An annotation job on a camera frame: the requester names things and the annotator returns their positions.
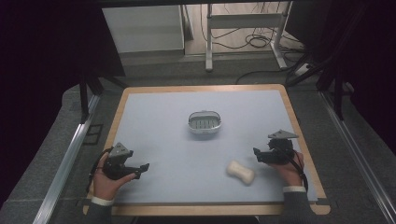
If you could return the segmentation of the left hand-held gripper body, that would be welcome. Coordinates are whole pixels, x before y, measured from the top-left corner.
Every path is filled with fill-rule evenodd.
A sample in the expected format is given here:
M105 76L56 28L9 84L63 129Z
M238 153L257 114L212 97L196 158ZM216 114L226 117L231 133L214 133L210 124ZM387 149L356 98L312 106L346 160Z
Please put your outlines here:
M126 167L125 162L133 156L134 152L122 143L117 143L108 153L106 161L103 165L104 174L112 179L118 180L134 172L131 167Z

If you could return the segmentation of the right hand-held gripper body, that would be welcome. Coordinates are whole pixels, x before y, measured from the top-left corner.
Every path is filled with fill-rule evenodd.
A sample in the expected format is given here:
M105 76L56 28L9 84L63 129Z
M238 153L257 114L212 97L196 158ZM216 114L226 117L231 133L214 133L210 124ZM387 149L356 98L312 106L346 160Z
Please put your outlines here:
M264 163L287 164L295 155L291 139L298 138L295 133L279 130L268 135L270 151L264 156Z

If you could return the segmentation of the person's right hand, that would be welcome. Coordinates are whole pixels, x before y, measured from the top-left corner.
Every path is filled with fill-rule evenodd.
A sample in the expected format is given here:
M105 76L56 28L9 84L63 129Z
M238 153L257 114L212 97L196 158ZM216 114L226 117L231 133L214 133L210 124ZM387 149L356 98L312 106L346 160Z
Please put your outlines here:
M294 154L293 162L284 165L271 164L271 167L283 177L287 186L304 185L304 181L300 177L300 171L304 169L304 155L300 152Z

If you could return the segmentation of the person's left hand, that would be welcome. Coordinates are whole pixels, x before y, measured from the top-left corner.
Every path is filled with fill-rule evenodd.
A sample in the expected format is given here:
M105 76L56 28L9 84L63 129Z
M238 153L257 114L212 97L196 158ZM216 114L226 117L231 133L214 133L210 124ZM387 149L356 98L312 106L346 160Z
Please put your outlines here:
M106 153L98 162L93 175L93 196L106 201L112 201L118 190L124 184L135 179L135 174L130 174L118 180L108 178L103 172L103 166L108 157Z

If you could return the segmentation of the white soap bar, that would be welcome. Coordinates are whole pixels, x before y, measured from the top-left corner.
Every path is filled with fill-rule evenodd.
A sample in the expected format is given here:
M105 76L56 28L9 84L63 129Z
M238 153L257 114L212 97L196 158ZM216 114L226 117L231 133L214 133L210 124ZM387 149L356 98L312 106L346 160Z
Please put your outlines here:
M238 161L231 161L227 165L226 172L229 176L240 179L246 185L250 185L255 178L254 171L245 167Z

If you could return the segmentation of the light blue table mat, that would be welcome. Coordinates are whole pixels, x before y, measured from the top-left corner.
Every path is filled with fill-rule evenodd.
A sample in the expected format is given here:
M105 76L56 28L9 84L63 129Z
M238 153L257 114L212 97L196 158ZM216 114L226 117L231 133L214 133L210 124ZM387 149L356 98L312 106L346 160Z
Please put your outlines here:
M217 133L194 134L190 114L216 111ZM135 93L127 98L115 140L134 152L127 165L149 164L124 185L117 203L280 203L284 182L258 162L253 148L267 150L268 135L291 131L279 91ZM250 185L226 172L238 161L255 173Z

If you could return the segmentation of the small metal basket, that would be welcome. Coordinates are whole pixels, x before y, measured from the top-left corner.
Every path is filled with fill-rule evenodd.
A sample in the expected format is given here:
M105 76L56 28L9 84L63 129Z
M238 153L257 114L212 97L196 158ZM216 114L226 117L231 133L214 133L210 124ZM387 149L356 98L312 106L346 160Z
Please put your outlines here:
M188 127L194 134L217 133L221 127L221 117L216 111L198 111L190 114Z

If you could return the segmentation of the black stand leg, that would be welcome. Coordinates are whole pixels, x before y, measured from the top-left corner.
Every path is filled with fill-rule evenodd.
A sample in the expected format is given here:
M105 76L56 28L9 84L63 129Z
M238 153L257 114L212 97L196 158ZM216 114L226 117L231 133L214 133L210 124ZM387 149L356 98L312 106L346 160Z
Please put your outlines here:
M339 66L325 68L316 84L319 91L327 91L330 86L333 86L333 111L340 120L344 119L342 112L343 96L351 94L351 91L344 91L344 84L344 74Z
M94 96L100 96L103 93L103 86L97 76L80 75L79 76L79 91L80 91L80 106L81 106L81 120L84 124L90 115L88 102L88 89Z

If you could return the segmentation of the white power strip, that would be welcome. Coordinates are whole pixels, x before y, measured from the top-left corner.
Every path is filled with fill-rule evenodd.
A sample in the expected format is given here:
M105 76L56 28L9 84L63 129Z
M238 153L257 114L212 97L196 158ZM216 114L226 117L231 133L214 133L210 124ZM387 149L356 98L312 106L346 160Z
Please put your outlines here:
M304 73L306 73L310 68L312 67L312 65L310 63L304 63L303 65L301 65L295 72L294 74L298 77L303 75Z

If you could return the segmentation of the white cabinet panel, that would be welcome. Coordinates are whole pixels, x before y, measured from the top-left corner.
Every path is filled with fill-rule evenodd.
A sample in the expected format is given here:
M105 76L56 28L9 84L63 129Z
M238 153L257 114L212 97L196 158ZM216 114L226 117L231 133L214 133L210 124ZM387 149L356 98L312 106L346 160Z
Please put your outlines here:
M103 14L118 53L184 49L180 6L110 7Z

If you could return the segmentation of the aluminium rail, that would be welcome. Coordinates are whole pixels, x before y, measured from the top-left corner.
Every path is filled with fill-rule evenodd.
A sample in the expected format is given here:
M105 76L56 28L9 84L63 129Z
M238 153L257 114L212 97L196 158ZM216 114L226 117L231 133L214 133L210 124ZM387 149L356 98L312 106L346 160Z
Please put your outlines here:
M372 192L375 202L384 215L386 221L388 224L396 224L396 206L389 197L389 194L386 192L385 187L379 181L368 161L363 156L361 148L358 146L345 122L339 119L339 116L334 111L331 98L323 92L320 92L318 95L325 104L332 122L345 142L353 161L357 165L367 187Z
M88 117L80 123L70 141L70 144L64 154L63 160L49 186L47 194L37 211L35 219L32 224L49 224L51 215L56 207L60 195L64 189L67 178L73 168L74 162L77 158L79 150L82 146L85 135L91 125L94 111L100 101L101 97L93 95L88 103Z

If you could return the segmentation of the white metal desk frame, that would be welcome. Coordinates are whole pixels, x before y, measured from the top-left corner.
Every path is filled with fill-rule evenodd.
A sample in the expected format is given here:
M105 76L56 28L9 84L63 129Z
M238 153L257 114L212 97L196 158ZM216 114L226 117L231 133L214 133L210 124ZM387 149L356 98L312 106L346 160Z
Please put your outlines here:
M291 1L281 12L275 13L248 13L248 14L214 14L213 5L206 6L206 49L205 70L213 70L213 41L212 31L221 29L250 29L274 28L275 37L269 42L280 69L285 69L287 64L280 52L279 44L289 16Z

